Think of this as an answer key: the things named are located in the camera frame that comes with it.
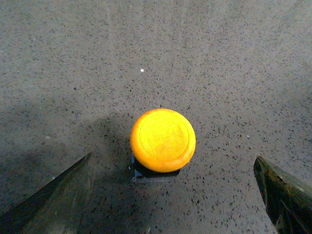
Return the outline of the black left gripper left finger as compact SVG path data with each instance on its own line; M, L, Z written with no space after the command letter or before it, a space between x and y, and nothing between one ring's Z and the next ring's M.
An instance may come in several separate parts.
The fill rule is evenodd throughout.
M91 192L91 154L0 217L2 234L76 234Z

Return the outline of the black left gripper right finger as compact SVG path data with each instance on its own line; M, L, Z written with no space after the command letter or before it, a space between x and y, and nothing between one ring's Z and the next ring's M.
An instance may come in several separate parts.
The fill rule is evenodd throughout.
M279 234L312 232L312 188L293 175L257 156L253 165L259 192Z

